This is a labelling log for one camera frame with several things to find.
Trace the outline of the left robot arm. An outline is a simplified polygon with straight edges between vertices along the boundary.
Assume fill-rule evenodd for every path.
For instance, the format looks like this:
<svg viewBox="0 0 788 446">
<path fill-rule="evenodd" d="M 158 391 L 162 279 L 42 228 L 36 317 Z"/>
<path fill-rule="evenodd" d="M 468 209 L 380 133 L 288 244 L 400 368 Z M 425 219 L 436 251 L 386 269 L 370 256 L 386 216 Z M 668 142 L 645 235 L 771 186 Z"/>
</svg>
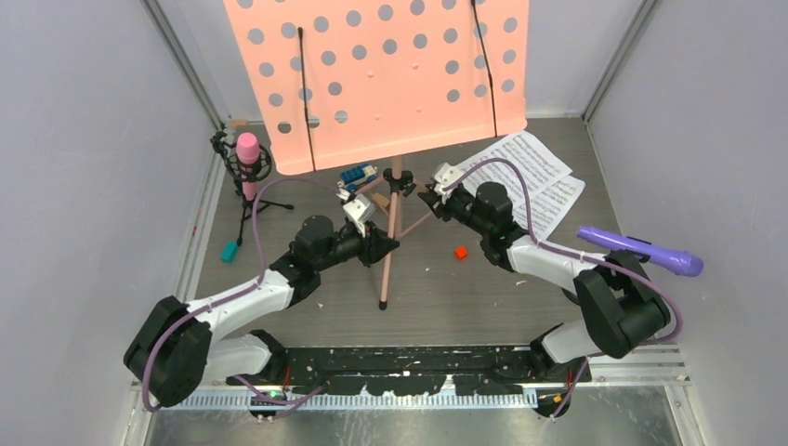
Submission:
<svg viewBox="0 0 788 446">
<path fill-rule="evenodd" d="M 126 350 L 124 366 L 140 381 L 153 412 L 180 404 L 205 382 L 235 375 L 275 384 L 285 370 L 282 345 L 263 330 L 230 334 L 308 298 L 321 285 L 322 271 L 353 258 L 370 267 L 399 246 L 372 222 L 347 221 L 336 229 L 330 218 L 311 216 L 260 276 L 190 303 L 172 295 L 159 300 Z"/>
</svg>

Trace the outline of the pink microphone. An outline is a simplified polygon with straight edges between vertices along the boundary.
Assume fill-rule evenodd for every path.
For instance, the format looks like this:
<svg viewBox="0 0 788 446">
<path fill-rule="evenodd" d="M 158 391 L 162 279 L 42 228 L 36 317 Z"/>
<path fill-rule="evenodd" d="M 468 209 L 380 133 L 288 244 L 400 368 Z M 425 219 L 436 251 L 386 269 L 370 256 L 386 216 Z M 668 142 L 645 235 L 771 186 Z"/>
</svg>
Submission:
<svg viewBox="0 0 788 446">
<path fill-rule="evenodd" d="M 235 244 L 243 244 L 245 223 L 270 207 L 280 207 L 294 210 L 295 207 L 288 203 L 278 203 L 262 199 L 257 208 L 253 201 L 257 194 L 257 185 L 266 179 L 272 170 L 272 157 L 255 134 L 242 132 L 233 142 L 230 134 L 221 127 L 210 138 L 213 151 L 220 157 L 227 173 L 230 175 L 235 191 L 242 198 L 242 216 Z"/>
</svg>

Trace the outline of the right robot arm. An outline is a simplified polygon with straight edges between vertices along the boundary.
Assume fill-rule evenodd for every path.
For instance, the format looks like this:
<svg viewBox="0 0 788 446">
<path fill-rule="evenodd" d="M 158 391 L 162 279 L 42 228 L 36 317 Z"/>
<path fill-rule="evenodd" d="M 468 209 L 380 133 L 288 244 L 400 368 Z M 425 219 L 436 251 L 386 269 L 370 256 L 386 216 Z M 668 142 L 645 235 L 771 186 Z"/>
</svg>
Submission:
<svg viewBox="0 0 788 446">
<path fill-rule="evenodd" d="M 582 318 L 559 324 L 531 343 L 531 369 L 543 381 L 556 380 L 577 358 L 620 359 L 672 321 L 663 298 L 644 283 L 647 276 L 634 254 L 619 250 L 590 256 L 538 245 L 515 221 L 513 204 L 499 183 L 485 182 L 475 193 L 457 186 L 448 195 L 431 186 L 418 196 L 436 217 L 479 234 L 491 264 L 551 282 L 575 296 Z"/>
</svg>

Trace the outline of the sheet music page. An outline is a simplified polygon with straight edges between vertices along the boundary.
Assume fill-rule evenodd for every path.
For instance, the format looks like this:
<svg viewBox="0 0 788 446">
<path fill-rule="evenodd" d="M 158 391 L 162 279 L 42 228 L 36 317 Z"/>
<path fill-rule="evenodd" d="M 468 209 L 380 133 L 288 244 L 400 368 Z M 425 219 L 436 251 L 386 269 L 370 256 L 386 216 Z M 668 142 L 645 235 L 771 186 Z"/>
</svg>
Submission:
<svg viewBox="0 0 788 446">
<path fill-rule="evenodd" d="M 572 173 L 567 164 L 526 130 L 501 138 L 486 149 L 471 155 L 457 167 L 465 172 L 492 158 L 507 160 L 517 168 L 531 198 Z M 524 199 L 518 175 L 505 163 L 485 164 L 466 178 L 463 185 L 469 191 L 476 192 L 476 188 L 484 182 L 503 184 L 513 202 L 522 202 Z"/>
<path fill-rule="evenodd" d="M 546 240 L 569 213 L 585 189 L 585 182 L 566 176 L 530 199 L 532 233 Z"/>
</svg>

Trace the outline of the pink music stand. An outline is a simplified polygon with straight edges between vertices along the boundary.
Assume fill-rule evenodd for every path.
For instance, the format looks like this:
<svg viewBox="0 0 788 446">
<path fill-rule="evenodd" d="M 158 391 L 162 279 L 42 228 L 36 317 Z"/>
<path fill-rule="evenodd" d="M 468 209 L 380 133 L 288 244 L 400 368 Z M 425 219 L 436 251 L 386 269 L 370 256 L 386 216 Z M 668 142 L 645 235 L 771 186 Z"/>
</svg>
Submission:
<svg viewBox="0 0 788 446">
<path fill-rule="evenodd" d="M 525 1 L 228 1 L 277 171 L 296 176 L 516 133 Z"/>
</svg>

